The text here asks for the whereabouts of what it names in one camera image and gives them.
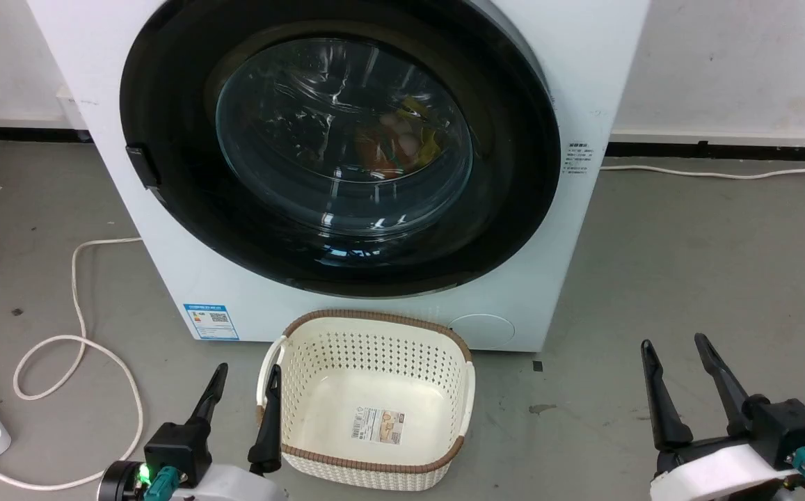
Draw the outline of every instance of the white wall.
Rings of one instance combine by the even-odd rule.
[[[24,0],[0,0],[0,126],[70,127],[62,85]],[[613,132],[805,145],[805,0],[654,0]]]
[[[24,0],[0,0],[0,127],[69,127],[62,74]]]
[[[805,145],[805,0],[654,0],[614,132]]]

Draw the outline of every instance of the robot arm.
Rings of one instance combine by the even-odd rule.
[[[641,358],[659,451],[650,484],[653,501],[790,499],[805,488],[805,405],[797,399],[776,404],[748,396],[704,334],[696,334],[705,371],[715,380],[727,415],[727,435],[696,440],[680,420],[662,380],[653,343],[644,340]]]
[[[145,444],[145,462],[117,461],[102,476],[97,501],[287,501],[287,493],[263,473],[281,468],[281,368],[273,365],[266,411],[250,448],[250,472],[212,464],[207,448],[214,407],[226,384],[220,364],[185,424],[164,422]]]

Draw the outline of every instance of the brown basket rim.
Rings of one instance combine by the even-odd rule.
[[[419,327],[434,331],[435,333],[443,334],[453,340],[461,350],[465,362],[472,362],[470,349],[467,348],[467,343],[461,339],[453,330],[440,324],[435,324],[432,321],[418,320],[416,318],[402,317],[400,315],[393,315],[389,313],[379,313],[374,311],[359,311],[359,310],[318,310],[303,315],[297,320],[291,322],[290,326],[285,329],[285,337],[291,337],[300,326],[306,324],[307,321],[315,320],[317,318],[325,317],[339,317],[339,318],[355,318],[359,320],[377,320],[377,321],[391,321],[393,324],[402,324],[402,326]],[[257,421],[262,422],[264,409],[262,406],[257,406]],[[317,454],[309,450],[302,450],[301,448],[291,447],[282,442],[282,453],[291,454],[291,456],[301,457],[302,459],[309,459],[319,463],[330,464],[330,466],[339,466],[342,468],[352,468],[354,470],[368,470],[368,472],[382,472],[382,473],[409,473],[410,475],[421,475],[422,473],[435,472],[446,464],[451,463],[452,459],[461,450],[463,446],[463,436],[455,438],[455,443],[449,449],[449,452],[443,455],[440,459],[427,464],[386,464],[386,463],[368,463],[366,461],[354,461],[352,459],[342,459],[342,457],[327,456],[327,454]]]
[[[472,356],[470,354],[470,349],[467,348],[467,343],[465,343],[463,339],[461,339],[461,336],[457,335],[455,331],[449,329],[449,327],[441,326],[440,324],[435,324],[432,321],[418,320],[416,318],[402,317],[402,315],[380,313],[377,311],[359,311],[359,310],[313,311],[297,318],[297,320],[292,321],[290,326],[288,326],[287,329],[285,329],[285,332],[282,333],[282,335],[289,338],[294,333],[294,331],[300,328],[303,324],[306,324],[307,321],[325,317],[355,318],[357,320],[389,321],[390,323],[393,324],[402,324],[402,326],[418,327],[421,329],[427,329],[428,331],[434,331],[435,333],[443,334],[444,336],[447,336],[449,337],[449,339],[453,340],[453,342],[455,342],[455,344],[461,350],[463,360],[465,362],[472,362]]]

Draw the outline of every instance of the perforated basket wall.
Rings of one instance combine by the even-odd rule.
[[[475,379],[470,350],[443,326],[371,312],[316,311],[285,331],[278,354],[282,367],[282,452],[297,470],[334,482],[393,491],[433,487],[449,470],[469,424]],[[303,412],[320,374],[331,369],[395,374],[429,384],[450,402],[450,419],[435,447],[437,459],[425,464],[358,461],[301,450],[289,445],[303,426]]]

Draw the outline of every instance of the warning label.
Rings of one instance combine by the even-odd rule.
[[[186,304],[186,313],[192,320],[198,337],[203,340],[238,340],[230,312],[224,305]]]
[[[588,143],[569,143],[564,158],[564,174],[587,174],[594,149]]]
[[[405,413],[356,407],[352,418],[352,438],[382,444],[399,445],[402,441],[402,428],[405,426]]]

